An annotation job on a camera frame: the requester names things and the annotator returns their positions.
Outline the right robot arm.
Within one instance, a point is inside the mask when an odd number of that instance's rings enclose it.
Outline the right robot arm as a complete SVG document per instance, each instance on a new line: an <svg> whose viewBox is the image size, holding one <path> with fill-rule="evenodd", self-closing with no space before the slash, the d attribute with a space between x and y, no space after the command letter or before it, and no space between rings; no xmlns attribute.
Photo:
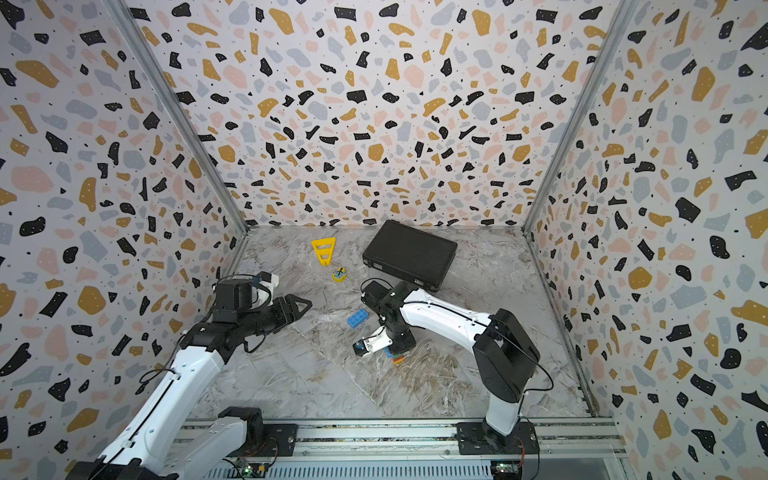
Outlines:
<svg viewBox="0 0 768 480"><path fill-rule="evenodd" d="M551 375L513 313L467 310L406 282L393 286L379 278L361 284L361 300L378 316L379 329L353 345L359 357L378 351L402 357L416 346L414 328L435 333L473 354L489 404L481 422L457 425L461 454L539 451L535 428L521 411L526 396L535 390L528 385L534 374Z"/></svg>

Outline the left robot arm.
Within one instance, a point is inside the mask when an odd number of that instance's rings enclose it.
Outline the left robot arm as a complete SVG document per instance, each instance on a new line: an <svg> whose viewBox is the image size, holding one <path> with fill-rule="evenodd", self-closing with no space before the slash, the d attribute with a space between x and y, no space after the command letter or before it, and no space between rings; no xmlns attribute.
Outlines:
<svg viewBox="0 0 768 480"><path fill-rule="evenodd" d="M231 275L214 288L203 320L181 338L161 380L125 429L93 461L79 461L70 479L200 479L225 458L277 447L267 435L260 409L229 407L177 455L170 449L208 385L248 338L266 339L300 320L311 301L275 295L278 276Z"/></svg>

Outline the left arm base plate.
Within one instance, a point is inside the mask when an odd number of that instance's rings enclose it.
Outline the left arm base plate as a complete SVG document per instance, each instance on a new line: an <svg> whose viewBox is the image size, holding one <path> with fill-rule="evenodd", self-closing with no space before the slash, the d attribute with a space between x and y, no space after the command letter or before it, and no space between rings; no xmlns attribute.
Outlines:
<svg viewBox="0 0 768 480"><path fill-rule="evenodd" d="M254 438L247 438L243 445L228 457L282 458L292 457L296 446L298 425L295 423L267 423Z"/></svg>

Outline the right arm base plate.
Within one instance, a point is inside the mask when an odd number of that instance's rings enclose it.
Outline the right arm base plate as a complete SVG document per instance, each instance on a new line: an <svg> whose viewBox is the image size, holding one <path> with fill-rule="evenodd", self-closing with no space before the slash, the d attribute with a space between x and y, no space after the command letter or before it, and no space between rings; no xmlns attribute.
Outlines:
<svg viewBox="0 0 768 480"><path fill-rule="evenodd" d="M456 424L456 440L461 455L522 455L540 452L534 425L519 420L512 432L503 436L482 422Z"/></svg>

